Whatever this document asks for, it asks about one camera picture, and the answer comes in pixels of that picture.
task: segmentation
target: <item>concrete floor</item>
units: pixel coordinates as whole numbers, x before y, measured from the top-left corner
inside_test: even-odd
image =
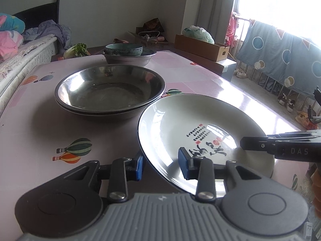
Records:
[[[242,78],[236,77],[236,75],[233,75],[231,83],[237,86],[238,88],[240,88],[242,91],[251,95],[257,101],[263,103],[264,105],[274,110],[276,113],[281,115],[284,119],[289,121],[295,127],[301,130],[306,130],[294,119],[297,116],[297,111],[298,111],[296,106],[292,111],[292,113],[289,113],[285,106],[282,106],[281,104],[279,104],[276,95],[271,94],[266,89],[256,84],[255,80],[250,80],[249,78],[242,79]]]

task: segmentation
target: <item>bed headboard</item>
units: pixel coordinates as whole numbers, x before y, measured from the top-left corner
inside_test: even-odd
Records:
[[[26,25],[25,30],[38,27],[40,23],[47,20],[54,20],[54,22],[59,23],[59,0],[27,9],[13,16],[24,21]]]

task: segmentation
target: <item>ribbed gray surface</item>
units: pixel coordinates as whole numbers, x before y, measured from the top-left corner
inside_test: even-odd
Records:
[[[198,203],[190,194],[135,194],[109,206],[90,229],[73,237],[44,239],[30,234],[18,241],[258,241],[302,240],[297,234],[258,238],[232,228],[213,205]]]

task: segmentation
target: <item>black and white sneaker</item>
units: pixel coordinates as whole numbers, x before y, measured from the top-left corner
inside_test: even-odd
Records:
[[[283,95],[278,97],[279,103],[284,106],[284,104],[286,103],[286,95],[283,93]]]
[[[295,104],[295,100],[289,100],[286,104],[286,109],[288,110],[288,112],[292,112],[294,109],[294,104]]]

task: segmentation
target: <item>gray curtain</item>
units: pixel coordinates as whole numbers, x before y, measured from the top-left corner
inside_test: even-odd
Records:
[[[203,27],[214,41],[224,43],[234,0],[202,0],[197,26]]]

